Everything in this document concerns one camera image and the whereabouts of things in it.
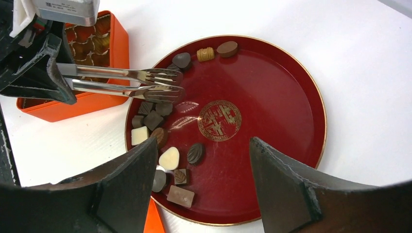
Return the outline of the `metal serving tongs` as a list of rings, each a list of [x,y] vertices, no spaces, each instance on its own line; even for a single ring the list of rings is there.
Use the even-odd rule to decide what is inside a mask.
[[[164,68],[135,70],[64,63],[58,63],[57,67],[74,91],[168,103],[178,103],[185,96],[185,89],[180,86],[183,73],[177,70]],[[75,79],[75,76],[121,80],[129,83],[93,82]]]

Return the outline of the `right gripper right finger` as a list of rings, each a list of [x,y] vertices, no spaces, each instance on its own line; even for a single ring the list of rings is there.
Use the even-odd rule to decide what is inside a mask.
[[[412,183],[373,186],[309,167],[258,137],[250,162],[267,233],[409,233]]]

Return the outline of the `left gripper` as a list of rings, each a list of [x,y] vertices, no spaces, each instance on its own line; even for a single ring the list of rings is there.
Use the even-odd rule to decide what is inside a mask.
[[[66,24],[45,19],[30,0],[0,2],[0,94],[75,104],[59,63],[74,63]]]

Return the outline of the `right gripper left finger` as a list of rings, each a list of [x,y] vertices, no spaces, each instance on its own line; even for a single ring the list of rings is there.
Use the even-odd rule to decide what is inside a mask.
[[[145,140],[66,183],[0,187],[3,233],[141,233],[157,160]]]

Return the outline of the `orange chocolate box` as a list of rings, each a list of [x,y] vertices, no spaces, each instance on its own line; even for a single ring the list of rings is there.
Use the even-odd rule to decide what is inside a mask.
[[[127,31],[108,11],[98,13],[94,26],[66,24],[65,32],[74,61],[78,65],[129,68]],[[51,100],[18,98],[17,108],[48,122],[57,122],[121,105],[126,97],[75,91],[73,105]]]

